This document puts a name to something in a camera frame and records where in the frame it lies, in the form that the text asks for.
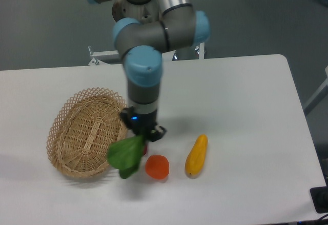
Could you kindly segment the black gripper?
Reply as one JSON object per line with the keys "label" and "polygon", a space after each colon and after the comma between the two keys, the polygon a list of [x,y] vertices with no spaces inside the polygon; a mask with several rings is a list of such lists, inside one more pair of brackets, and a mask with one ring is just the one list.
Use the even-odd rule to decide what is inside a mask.
{"label": "black gripper", "polygon": [[134,107],[125,107],[119,113],[120,119],[127,129],[135,135],[144,135],[150,142],[155,142],[164,137],[167,130],[157,125],[157,110],[148,114],[139,114]]}

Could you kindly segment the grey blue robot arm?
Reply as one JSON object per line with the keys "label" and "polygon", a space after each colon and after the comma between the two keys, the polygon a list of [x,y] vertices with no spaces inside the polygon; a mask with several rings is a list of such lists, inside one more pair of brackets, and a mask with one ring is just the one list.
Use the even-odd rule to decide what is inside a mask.
{"label": "grey blue robot arm", "polygon": [[[113,0],[88,0],[100,4]],[[127,78],[128,106],[120,117],[144,141],[161,139],[157,124],[162,54],[206,42],[210,23],[190,0],[123,0],[127,6],[113,27],[113,43]]]}

